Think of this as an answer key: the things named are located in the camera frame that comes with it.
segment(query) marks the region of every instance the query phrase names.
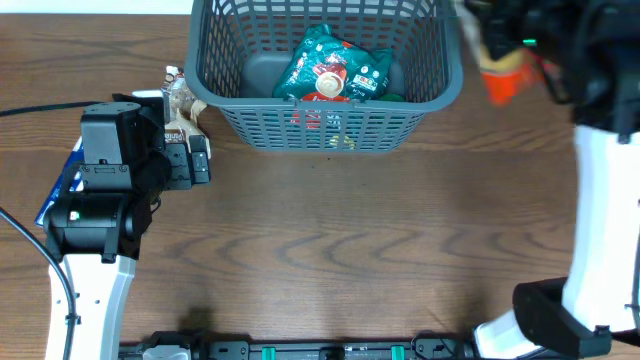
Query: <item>gray plastic basket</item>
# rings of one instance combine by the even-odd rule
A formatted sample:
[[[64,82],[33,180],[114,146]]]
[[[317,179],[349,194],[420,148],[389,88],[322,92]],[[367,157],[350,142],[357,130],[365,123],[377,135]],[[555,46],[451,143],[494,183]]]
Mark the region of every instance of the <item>gray plastic basket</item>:
[[[270,98],[313,25],[365,49],[394,49],[388,92],[407,102]],[[387,152],[462,87],[449,0],[195,0],[185,67],[194,94],[261,150]]]

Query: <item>blue and white packet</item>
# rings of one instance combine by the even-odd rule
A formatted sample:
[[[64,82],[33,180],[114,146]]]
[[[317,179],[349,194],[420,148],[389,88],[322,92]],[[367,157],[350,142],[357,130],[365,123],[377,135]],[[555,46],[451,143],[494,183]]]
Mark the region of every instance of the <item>blue and white packet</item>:
[[[53,205],[56,200],[58,200],[58,196],[60,195],[60,187],[62,186],[62,174],[64,174],[64,171],[76,161],[84,161],[84,147],[82,146],[82,136],[76,142],[73,150],[71,150],[71,154],[69,154],[69,158],[67,158],[67,161],[64,163],[64,167],[62,168],[62,172],[58,177],[58,180],[53,185],[53,188],[51,189],[51,192],[49,192],[49,196],[44,201],[44,204],[42,204],[40,211],[38,211],[38,215],[34,220],[36,226],[44,226],[43,222],[45,212],[47,212],[51,205]],[[71,188],[69,189],[69,191],[82,191],[83,188],[84,184],[82,183],[81,175],[78,171],[73,177],[73,181],[71,182]]]

